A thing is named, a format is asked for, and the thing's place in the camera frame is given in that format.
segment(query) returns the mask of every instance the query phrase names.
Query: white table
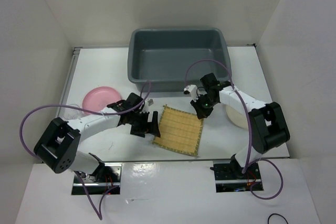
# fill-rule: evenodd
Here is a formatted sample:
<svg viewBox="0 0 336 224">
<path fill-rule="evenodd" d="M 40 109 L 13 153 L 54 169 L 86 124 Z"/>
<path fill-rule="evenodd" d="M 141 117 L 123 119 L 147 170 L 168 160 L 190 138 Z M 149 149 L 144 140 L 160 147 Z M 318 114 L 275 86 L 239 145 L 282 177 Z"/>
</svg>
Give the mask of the white table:
<svg viewBox="0 0 336 224">
<path fill-rule="evenodd" d="M 38 164 L 30 175 L 16 224 L 267 223 L 274 212 L 289 223 L 319 224 L 299 161 L 274 162 L 284 177 L 284 189 L 272 200 L 259 200 L 249 191 L 216 193 L 211 161 L 124 163 L 120 195 L 104 199 L 103 221 L 85 195 L 71 196 L 73 173 L 55 174 Z M 269 197 L 279 189 L 279 175 L 266 162 L 260 162 L 259 168 L 265 191 L 256 193 Z M 100 197 L 92 196 L 96 205 Z M 285 222 L 274 217 L 270 223 Z"/>
<path fill-rule="evenodd" d="M 228 48 L 233 81 L 242 91 L 251 96 L 271 102 L 257 53 L 254 47 Z M 63 104 L 78 104 L 92 89 L 110 86 L 125 99 L 131 92 L 138 93 L 135 84 L 127 78 L 128 48 L 81 49 L 74 58 L 65 88 Z M 159 118 L 162 106 L 195 113 L 190 97 L 177 93 L 151 93 Z M 79 146 L 82 152 L 92 152 L 104 161 L 172 161 L 187 159 L 227 159 L 248 143 L 247 130 L 236 127 L 227 117 L 223 105 L 219 104 L 211 116 L 204 121 L 202 138 L 197 157 L 190 157 L 159 148 L 152 144 L 153 136 L 141 138 L 130 135 L 130 125 L 101 132 Z M 268 152 L 266 157 L 289 157 L 285 144 Z"/>
</svg>

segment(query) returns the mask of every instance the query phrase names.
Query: yellow cloth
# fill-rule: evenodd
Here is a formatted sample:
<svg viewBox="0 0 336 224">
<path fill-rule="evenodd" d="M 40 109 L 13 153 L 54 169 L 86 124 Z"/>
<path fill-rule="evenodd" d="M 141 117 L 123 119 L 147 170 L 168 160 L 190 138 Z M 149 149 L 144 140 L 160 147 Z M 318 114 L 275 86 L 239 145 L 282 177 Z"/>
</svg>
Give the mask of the yellow cloth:
<svg viewBox="0 0 336 224">
<path fill-rule="evenodd" d="M 155 137 L 153 144 L 166 150 L 189 156 L 196 156 L 203 129 L 203 119 L 195 114 L 163 106 L 159 129 L 161 137 Z"/>
</svg>

